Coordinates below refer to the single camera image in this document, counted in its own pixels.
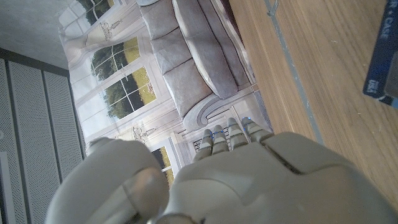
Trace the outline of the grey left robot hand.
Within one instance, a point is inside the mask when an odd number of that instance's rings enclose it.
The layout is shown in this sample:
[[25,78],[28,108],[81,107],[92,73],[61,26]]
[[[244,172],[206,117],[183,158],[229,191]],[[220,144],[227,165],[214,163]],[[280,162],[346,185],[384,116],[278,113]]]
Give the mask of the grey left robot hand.
[[396,223],[343,156],[250,118],[205,130],[172,183],[139,141],[98,138],[57,189],[47,223]]

